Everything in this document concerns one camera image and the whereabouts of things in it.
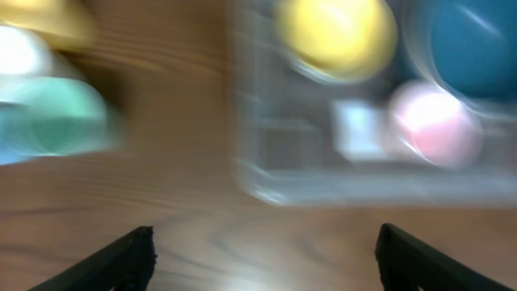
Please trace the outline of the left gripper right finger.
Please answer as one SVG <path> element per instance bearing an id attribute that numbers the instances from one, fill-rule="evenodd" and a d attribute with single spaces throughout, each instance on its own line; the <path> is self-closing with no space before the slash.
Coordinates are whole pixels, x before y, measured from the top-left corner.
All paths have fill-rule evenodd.
<path id="1" fill-rule="evenodd" d="M 391 223 L 380 228 L 375 256 L 385 291 L 511 291 Z"/>

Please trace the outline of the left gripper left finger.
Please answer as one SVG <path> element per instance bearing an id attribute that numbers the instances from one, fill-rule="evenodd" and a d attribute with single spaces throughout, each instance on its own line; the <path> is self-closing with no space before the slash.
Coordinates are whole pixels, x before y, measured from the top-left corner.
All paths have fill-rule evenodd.
<path id="1" fill-rule="evenodd" d="M 146 291 L 156 263 L 153 227 L 140 226 L 30 291 Z"/>

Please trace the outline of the pink cup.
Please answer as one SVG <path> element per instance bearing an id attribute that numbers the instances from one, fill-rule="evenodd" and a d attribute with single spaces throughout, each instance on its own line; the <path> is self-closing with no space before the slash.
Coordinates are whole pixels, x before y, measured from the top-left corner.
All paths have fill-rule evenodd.
<path id="1" fill-rule="evenodd" d="M 468 106 L 432 82 L 398 86 L 387 107 L 390 133 L 408 160 L 434 167 L 459 168 L 481 153 L 484 133 Z"/>

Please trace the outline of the green cup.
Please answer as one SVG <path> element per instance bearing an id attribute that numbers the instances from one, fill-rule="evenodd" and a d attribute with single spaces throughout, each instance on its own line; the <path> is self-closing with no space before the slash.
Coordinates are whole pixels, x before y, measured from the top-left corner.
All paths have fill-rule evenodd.
<path id="1" fill-rule="evenodd" d="M 28 157 L 70 156 L 112 147 L 119 134 L 96 89 L 72 78 L 38 77 L 1 89 L 1 138 Z"/>

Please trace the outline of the yellow bowl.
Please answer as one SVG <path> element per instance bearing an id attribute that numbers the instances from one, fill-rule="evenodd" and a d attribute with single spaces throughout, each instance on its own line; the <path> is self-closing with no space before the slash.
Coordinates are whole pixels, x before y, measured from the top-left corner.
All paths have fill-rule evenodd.
<path id="1" fill-rule="evenodd" d="M 313 79 L 363 82 L 393 59 L 397 23 L 384 0 L 284 0 L 274 8 L 283 53 Z"/>

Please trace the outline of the cream cup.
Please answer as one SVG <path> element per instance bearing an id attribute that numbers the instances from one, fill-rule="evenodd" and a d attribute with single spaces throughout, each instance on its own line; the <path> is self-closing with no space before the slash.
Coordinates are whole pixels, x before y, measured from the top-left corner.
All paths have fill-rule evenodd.
<path id="1" fill-rule="evenodd" d="M 2 25 L 1 82 L 40 76 L 84 79 L 78 69 L 36 34 Z"/>

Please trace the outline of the yellow cup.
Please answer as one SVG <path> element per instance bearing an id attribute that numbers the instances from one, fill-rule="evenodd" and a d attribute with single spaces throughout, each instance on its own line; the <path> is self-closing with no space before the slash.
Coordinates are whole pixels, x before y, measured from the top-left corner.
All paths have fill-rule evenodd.
<path id="1" fill-rule="evenodd" d="M 61 51 L 81 51 L 95 41 L 92 14 L 78 0 L 1 0 L 1 24 L 34 32 Z"/>

